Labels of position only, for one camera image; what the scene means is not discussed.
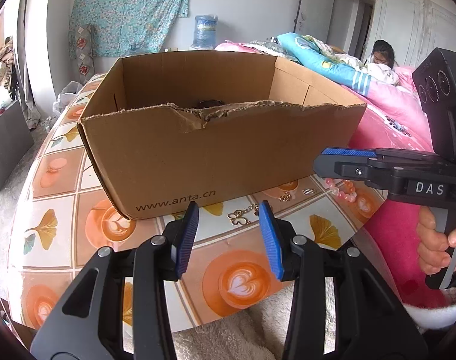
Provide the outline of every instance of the metal spring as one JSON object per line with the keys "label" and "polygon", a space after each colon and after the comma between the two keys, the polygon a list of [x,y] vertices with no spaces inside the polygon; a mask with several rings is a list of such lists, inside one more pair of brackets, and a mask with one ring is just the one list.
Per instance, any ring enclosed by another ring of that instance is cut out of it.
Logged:
{"label": "metal spring", "polygon": [[305,195],[314,195],[316,193],[316,189],[314,188],[306,188],[303,190]]}

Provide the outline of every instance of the cardboard box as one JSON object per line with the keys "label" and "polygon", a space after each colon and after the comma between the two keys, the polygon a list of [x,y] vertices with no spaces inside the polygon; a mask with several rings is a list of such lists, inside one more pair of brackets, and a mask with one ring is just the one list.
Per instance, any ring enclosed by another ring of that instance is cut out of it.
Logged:
{"label": "cardboard box", "polygon": [[[213,99],[226,105],[195,109]],[[114,207],[146,219],[313,174],[313,159],[346,146],[365,108],[283,58],[162,52],[119,59],[78,130]]]}

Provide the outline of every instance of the camera lens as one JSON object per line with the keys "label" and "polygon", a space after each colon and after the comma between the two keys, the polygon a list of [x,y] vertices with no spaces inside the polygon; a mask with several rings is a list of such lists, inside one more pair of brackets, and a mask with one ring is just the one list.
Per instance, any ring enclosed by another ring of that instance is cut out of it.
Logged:
{"label": "camera lens", "polygon": [[438,83],[440,84],[441,91],[448,96],[450,94],[450,80],[444,71],[438,72]]}
{"label": "camera lens", "polygon": [[421,85],[418,87],[418,95],[419,95],[419,99],[421,100],[421,102],[426,103],[425,88],[423,88],[423,86],[421,86]]}
{"label": "camera lens", "polygon": [[429,76],[426,79],[426,87],[428,89],[428,95],[430,96],[430,99],[432,102],[436,103],[438,101],[439,95],[438,95],[438,87],[436,86],[435,80],[433,77]]}

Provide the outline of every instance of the floral pattern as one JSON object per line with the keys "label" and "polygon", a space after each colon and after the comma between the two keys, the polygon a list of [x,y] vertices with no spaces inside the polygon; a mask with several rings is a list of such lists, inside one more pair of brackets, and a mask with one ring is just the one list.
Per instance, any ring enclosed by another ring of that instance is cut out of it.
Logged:
{"label": "floral pattern", "polygon": [[70,55],[76,30],[90,23],[93,55],[117,57],[158,52],[176,17],[188,16],[188,0],[75,0],[70,18]]}

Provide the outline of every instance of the white stripe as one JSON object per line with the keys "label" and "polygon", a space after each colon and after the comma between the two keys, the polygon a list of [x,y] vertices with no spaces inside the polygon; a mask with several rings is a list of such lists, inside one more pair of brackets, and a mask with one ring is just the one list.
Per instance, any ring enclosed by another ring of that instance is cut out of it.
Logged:
{"label": "white stripe", "polygon": [[368,74],[366,75],[365,83],[363,84],[363,96],[366,95],[366,84],[368,84]]}
{"label": "white stripe", "polygon": [[358,90],[357,90],[358,93],[359,93],[359,89],[362,87],[362,81],[363,81],[363,73],[360,73],[359,80],[358,80]]}
{"label": "white stripe", "polygon": [[356,83],[356,76],[358,75],[358,71],[356,70],[355,71],[355,75],[353,76],[353,83],[351,84],[351,88],[354,89],[355,88],[355,83]]}

